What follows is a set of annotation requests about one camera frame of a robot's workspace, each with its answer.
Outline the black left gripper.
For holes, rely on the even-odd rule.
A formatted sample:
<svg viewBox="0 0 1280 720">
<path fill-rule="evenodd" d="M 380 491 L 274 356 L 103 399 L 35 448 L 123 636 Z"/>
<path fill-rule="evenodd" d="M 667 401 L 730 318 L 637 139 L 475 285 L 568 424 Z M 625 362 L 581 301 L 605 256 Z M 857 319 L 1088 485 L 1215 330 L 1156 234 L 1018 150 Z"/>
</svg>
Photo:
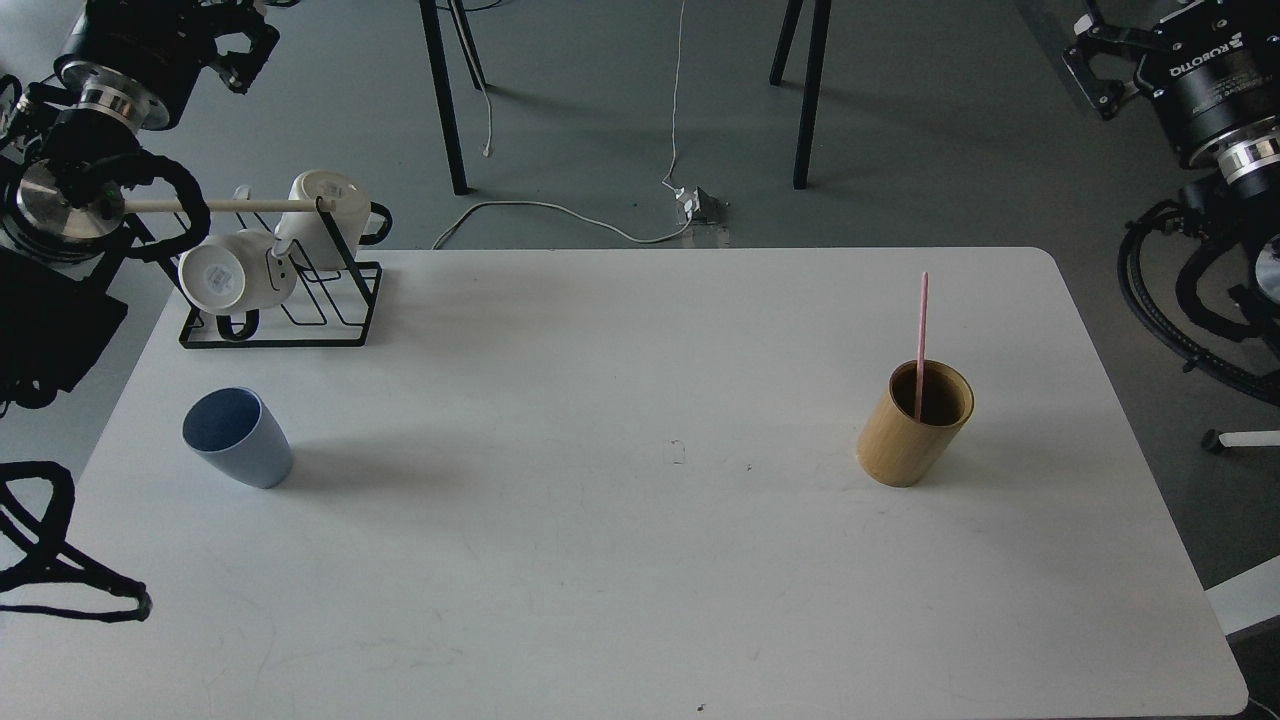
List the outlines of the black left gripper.
<svg viewBox="0 0 1280 720">
<path fill-rule="evenodd" d="M 127 123 L 172 129 L 204 69 L 244 95 L 279 38 L 261 1 L 87 1 L 61 49 L 61 83 L 79 96 L 110 88 Z"/>
</svg>

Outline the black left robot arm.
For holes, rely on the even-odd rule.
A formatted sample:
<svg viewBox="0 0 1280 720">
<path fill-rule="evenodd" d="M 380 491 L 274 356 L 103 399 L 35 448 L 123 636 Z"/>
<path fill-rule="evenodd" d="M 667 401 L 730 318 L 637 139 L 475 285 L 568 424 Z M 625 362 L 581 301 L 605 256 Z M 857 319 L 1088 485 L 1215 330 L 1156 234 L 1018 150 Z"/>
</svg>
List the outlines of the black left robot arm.
<svg viewBox="0 0 1280 720">
<path fill-rule="evenodd" d="M 120 264 L 170 261 L 210 232 L 182 164 L 145 150 L 202 70 L 246 94 L 279 41 L 265 1 L 87 1 L 49 82 L 3 87 L 3 406 L 40 409 L 99 361 L 128 307 Z"/>
</svg>

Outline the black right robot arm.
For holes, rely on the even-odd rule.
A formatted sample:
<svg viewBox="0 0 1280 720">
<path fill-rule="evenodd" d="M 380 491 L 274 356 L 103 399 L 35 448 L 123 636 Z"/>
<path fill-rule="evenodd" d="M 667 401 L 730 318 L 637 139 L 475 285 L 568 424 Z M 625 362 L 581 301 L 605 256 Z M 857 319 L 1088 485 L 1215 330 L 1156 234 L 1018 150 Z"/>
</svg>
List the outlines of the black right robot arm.
<svg viewBox="0 0 1280 720">
<path fill-rule="evenodd" d="M 1275 1 L 1184 1 L 1148 29 L 1085 3 L 1062 64 L 1091 108 L 1112 119 L 1148 101 L 1179 167 L 1204 176 L 1126 225 L 1117 255 L 1125 304 L 1187 372 L 1277 404 L 1277 373 L 1256 374 L 1196 342 L 1157 305 L 1143 277 L 1146 238 L 1196 241 L 1174 282 L 1184 316 L 1233 343 L 1277 351 L 1277 113 Z"/>
</svg>

